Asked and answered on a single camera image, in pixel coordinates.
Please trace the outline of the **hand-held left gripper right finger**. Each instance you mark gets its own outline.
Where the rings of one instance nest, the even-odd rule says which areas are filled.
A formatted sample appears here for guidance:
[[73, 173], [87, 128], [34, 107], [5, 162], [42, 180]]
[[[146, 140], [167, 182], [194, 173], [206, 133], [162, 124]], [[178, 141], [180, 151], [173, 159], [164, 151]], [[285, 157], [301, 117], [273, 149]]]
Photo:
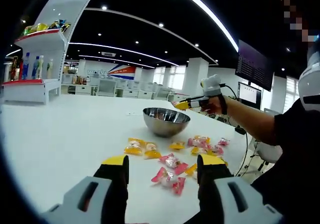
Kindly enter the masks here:
[[198, 199], [205, 223], [281, 223], [283, 216], [218, 157], [197, 158]]

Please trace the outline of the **person's right hand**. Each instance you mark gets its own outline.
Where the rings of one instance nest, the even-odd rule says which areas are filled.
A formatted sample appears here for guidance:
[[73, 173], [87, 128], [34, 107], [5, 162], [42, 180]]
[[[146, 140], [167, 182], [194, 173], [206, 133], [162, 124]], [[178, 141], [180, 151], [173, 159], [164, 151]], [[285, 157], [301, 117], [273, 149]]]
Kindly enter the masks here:
[[202, 112], [206, 112], [207, 114], [227, 114], [227, 97], [224, 95], [219, 95], [215, 97], [210, 97], [207, 102], [201, 107]]

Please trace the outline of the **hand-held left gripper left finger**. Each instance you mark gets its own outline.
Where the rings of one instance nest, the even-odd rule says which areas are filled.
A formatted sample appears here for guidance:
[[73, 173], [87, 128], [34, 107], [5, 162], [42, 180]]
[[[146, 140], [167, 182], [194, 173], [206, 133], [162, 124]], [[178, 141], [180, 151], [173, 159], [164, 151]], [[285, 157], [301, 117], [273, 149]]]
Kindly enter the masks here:
[[129, 158], [112, 157], [41, 214], [42, 223], [125, 223]]

